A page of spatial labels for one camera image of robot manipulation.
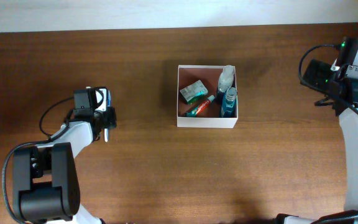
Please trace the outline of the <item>blue white toothbrush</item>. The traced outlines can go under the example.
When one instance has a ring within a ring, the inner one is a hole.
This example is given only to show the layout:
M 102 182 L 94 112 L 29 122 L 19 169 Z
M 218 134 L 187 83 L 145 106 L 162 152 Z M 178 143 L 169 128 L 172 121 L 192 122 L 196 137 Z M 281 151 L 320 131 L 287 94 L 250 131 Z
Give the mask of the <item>blue white toothbrush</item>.
M 111 92 L 109 90 L 106 90 L 107 99 L 106 99 L 106 109 L 110 107 L 111 105 Z M 104 141 L 109 141 L 109 128 L 104 129 Z

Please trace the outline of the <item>dark blue clear-cap bottle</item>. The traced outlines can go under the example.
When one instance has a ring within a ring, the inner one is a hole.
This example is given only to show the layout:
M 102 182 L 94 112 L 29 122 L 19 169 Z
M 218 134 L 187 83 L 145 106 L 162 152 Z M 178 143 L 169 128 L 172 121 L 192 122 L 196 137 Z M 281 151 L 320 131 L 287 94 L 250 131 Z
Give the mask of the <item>dark blue clear-cap bottle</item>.
M 218 80 L 218 86 L 216 91 L 216 102 L 217 104 L 221 105 L 223 102 L 223 96 L 225 92 L 232 87 L 234 82 L 234 75 L 235 75 L 235 66 L 226 65 Z

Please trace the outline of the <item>teal mouthwash bottle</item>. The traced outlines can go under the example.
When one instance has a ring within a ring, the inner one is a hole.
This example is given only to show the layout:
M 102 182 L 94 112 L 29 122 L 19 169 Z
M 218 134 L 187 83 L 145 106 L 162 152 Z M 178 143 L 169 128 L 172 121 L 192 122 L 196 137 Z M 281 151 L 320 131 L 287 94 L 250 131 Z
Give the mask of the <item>teal mouthwash bottle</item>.
M 221 118 L 231 118 L 233 117 L 234 110 L 236 107 L 236 100 L 237 100 L 237 89 L 234 87 L 230 87 L 224 94 L 221 110 L 220 110 L 220 117 Z

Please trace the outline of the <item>green white soap box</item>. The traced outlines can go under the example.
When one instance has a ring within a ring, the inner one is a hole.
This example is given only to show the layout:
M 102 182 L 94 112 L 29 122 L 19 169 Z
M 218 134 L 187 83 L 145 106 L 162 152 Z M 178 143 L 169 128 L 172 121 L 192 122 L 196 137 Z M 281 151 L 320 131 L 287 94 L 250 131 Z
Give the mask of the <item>green white soap box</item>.
M 191 85 L 182 88 L 179 92 L 183 97 L 184 102 L 189 105 L 206 96 L 208 94 L 208 89 L 201 80 L 198 80 Z

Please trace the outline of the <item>green white toothpaste tube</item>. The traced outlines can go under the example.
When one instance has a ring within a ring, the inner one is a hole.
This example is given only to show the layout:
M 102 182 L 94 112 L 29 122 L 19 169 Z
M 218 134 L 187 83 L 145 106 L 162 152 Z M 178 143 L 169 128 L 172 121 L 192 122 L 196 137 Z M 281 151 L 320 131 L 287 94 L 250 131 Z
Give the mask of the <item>green white toothpaste tube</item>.
M 187 111 L 185 113 L 186 117 L 197 117 L 201 112 L 203 112 L 215 99 L 214 95 L 210 95 L 205 99 L 202 103 L 198 106 L 194 107 L 193 109 Z

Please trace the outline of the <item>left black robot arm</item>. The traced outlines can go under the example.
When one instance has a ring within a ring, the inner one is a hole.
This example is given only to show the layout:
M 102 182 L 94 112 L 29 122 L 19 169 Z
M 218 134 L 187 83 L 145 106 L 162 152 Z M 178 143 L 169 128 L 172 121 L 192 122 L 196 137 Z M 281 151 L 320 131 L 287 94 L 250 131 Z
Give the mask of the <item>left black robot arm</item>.
M 71 100 L 74 107 L 55 134 L 16 146 L 4 161 L 4 203 L 17 223 L 104 222 L 81 204 L 75 157 L 93 142 L 109 140 L 116 112 L 104 86 L 76 90 Z

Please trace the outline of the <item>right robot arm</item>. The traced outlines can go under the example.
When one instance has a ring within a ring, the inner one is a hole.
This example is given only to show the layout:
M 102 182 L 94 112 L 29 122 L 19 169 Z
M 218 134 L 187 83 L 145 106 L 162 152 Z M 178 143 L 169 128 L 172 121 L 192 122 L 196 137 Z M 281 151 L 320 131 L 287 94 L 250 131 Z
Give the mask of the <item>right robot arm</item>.
M 311 60 L 298 72 L 300 83 L 322 93 L 315 106 L 331 106 L 339 118 L 346 151 L 347 193 L 343 212 L 323 216 L 316 223 L 358 223 L 358 38 L 345 37 L 333 48 L 333 64 Z

